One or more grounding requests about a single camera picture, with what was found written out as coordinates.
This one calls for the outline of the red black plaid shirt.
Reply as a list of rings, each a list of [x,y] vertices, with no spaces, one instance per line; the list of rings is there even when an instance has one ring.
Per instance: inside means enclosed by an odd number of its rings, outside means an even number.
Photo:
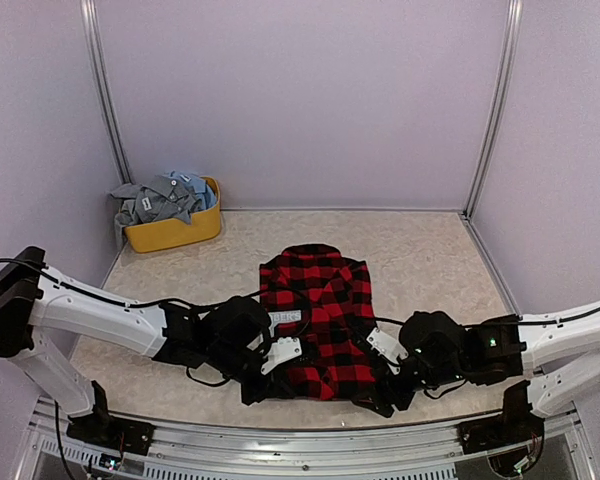
[[[303,351],[280,374],[285,397],[352,400],[375,390],[378,362],[366,338],[377,323],[364,261],[325,244],[296,245],[261,264],[259,282],[267,312],[301,314],[274,327]]]

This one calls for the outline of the yellow plastic basket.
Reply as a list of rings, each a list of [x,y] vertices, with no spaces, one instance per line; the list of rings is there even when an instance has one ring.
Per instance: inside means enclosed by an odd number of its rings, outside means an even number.
[[[216,204],[192,213],[190,224],[170,218],[124,228],[126,239],[137,253],[150,253],[198,243],[217,237],[221,232],[221,191],[213,177],[203,176],[216,196]]]

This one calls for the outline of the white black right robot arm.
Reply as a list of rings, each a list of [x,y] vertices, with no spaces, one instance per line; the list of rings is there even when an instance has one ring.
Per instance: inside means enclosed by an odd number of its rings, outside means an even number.
[[[466,453],[539,440],[546,418],[600,383],[600,300],[473,325],[442,311],[416,311],[399,327],[397,335],[374,328],[364,340],[385,365],[382,385],[393,407],[452,382],[518,380],[504,391],[499,414],[459,425]]]

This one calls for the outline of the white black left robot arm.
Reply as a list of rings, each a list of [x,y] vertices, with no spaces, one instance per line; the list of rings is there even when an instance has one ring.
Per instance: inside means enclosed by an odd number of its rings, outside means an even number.
[[[296,337],[274,338],[255,295],[196,305],[178,298],[141,302],[112,296],[50,267],[44,250],[0,258],[0,358],[52,397],[70,424],[101,445],[120,434],[106,393],[80,374],[47,336],[62,330],[115,344],[187,370],[208,365],[241,386],[242,400],[264,399],[280,366],[303,353]]]

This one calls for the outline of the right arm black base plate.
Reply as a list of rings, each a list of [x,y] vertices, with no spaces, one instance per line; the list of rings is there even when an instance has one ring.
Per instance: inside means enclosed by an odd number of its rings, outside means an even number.
[[[463,453],[468,455],[528,442],[534,436],[543,436],[544,420],[533,417],[505,421],[501,416],[492,416],[462,422],[457,430]]]

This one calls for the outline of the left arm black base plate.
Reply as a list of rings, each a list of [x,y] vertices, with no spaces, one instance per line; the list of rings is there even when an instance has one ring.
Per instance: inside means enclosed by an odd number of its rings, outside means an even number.
[[[108,420],[79,417],[70,420],[67,435],[69,438],[119,453],[146,456],[155,429],[156,427],[148,422],[120,417],[110,417]]]

